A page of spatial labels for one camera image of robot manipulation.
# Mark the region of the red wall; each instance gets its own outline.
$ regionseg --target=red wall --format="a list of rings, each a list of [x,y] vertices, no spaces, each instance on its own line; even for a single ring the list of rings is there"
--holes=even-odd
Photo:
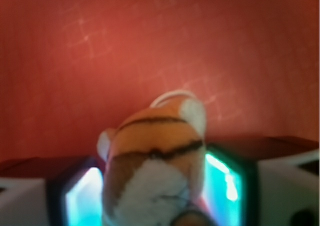
[[[94,153],[168,90],[208,139],[319,139],[319,0],[0,0],[0,160]]]

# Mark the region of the cyan light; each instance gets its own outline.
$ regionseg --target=cyan light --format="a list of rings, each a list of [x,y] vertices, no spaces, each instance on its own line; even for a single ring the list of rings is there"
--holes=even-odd
[[[224,163],[222,163],[221,161],[213,157],[212,155],[206,154],[205,158],[207,162],[209,162],[212,166],[219,169],[221,172],[230,173],[229,168]]]
[[[231,201],[236,201],[238,199],[238,191],[235,186],[235,178],[231,174],[226,174],[224,176],[227,185],[226,197]]]
[[[209,213],[220,226],[240,226],[242,212],[241,176],[214,154],[205,156],[203,199]]]
[[[65,195],[69,226],[101,225],[102,185],[100,170],[92,167]]]

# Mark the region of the plush toy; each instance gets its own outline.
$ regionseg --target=plush toy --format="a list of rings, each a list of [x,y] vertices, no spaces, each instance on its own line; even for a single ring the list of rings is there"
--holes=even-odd
[[[173,91],[102,132],[104,224],[211,225],[194,210],[204,181],[205,130],[202,103]]]

